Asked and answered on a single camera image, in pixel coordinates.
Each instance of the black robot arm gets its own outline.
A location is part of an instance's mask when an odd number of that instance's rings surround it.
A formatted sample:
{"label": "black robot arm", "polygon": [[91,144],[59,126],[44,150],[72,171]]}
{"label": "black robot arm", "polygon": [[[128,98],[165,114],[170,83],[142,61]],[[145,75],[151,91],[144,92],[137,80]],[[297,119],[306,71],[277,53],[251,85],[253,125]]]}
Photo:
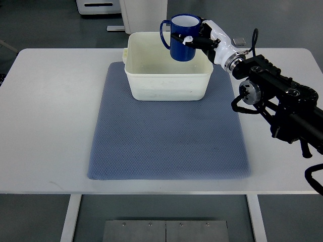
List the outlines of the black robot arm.
{"label": "black robot arm", "polygon": [[[260,113],[270,124],[273,138],[290,144],[300,140],[305,158],[312,157],[308,144],[323,154],[323,110],[316,106],[317,92],[282,76],[281,70],[262,55],[238,63],[232,75],[236,79],[247,78],[240,84],[240,95],[232,102],[234,111]],[[278,104],[270,101],[274,97],[278,99]],[[241,99],[256,110],[239,107],[237,103]],[[310,167],[305,171],[305,178],[323,195],[323,187],[311,175],[321,169],[323,164]]]}

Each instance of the mug handle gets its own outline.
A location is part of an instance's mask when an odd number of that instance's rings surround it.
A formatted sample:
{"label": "mug handle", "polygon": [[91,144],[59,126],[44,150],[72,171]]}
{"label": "mug handle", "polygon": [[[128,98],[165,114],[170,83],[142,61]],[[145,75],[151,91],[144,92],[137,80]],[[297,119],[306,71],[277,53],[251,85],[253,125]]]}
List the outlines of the mug handle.
{"label": "mug handle", "polygon": [[171,47],[166,43],[164,36],[163,36],[163,24],[171,24],[171,21],[170,20],[163,20],[162,23],[160,24],[160,29],[159,29],[161,41],[163,42],[164,46],[167,49],[171,49]]}

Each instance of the metal plate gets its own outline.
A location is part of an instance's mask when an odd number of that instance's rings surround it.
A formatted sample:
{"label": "metal plate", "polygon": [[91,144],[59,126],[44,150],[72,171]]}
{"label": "metal plate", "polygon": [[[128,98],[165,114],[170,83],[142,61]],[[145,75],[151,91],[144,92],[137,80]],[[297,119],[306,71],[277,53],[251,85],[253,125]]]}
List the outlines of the metal plate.
{"label": "metal plate", "polygon": [[167,242],[229,242],[226,221],[167,221]]}
{"label": "metal plate", "polygon": [[244,38],[234,38],[232,41],[235,46],[245,46],[247,44]]}
{"label": "metal plate", "polygon": [[107,220],[103,242],[229,242],[226,221]]}
{"label": "metal plate", "polygon": [[107,220],[103,242],[165,242],[166,222]]}

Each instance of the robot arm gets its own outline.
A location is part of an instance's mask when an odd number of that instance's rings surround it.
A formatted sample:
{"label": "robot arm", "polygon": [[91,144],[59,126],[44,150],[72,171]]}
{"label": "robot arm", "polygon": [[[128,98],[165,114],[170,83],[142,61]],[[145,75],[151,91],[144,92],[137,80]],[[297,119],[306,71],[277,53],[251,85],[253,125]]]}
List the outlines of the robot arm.
{"label": "robot arm", "polygon": [[[171,37],[183,44],[202,49],[215,65],[221,65],[226,72],[232,72],[236,79],[246,78],[240,84],[239,96],[232,102],[233,111],[261,114],[271,126],[273,138],[292,143],[300,140],[303,157],[310,158],[308,144],[323,154],[323,110],[316,106],[318,94],[292,78],[281,75],[281,70],[271,64],[262,55],[255,55],[257,31],[254,32],[253,57],[246,59],[245,54],[231,44],[230,37],[213,21],[201,19],[199,37],[186,38],[171,34]],[[279,104],[270,100],[276,97]],[[256,110],[239,107],[243,100]],[[271,115],[266,108],[275,112]],[[311,173],[323,169],[323,164],[315,165],[305,171],[308,183],[321,195],[323,187]]]}

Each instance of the black cable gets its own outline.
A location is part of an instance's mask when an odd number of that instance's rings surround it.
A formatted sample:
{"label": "black cable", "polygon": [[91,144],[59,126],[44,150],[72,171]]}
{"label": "black cable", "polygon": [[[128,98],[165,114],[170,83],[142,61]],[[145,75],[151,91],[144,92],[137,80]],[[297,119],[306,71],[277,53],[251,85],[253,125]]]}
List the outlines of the black cable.
{"label": "black cable", "polygon": [[259,31],[257,28],[255,28],[253,30],[253,34],[252,34],[252,40],[251,40],[251,49],[248,50],[248,52],[251,52],[252,51],[252,55],[253,56],[256,56],[256,44],[257,44],[257,39],[258,39],[258,34],[259,34]]}
{"label": "black cable", "polygon": [[245,107],[240,107],[238,106],[238,102],[243,99],[246,95],[245,94],[240,94],[237,96],[232,102],[231,102],[231,107],[234,112],[240,112],[240,113],[246,113],[246,114],[259,114],[257,110],[252,110],[249,108]]}
{"label": "black cable", "polygon": [[323,187],[322,185],[312,177],[312,173],[315,171],[323,170],[323,164],[314,165],[309,167],[305,171],[305,179],[311,185],[311,187],[323,196]]}

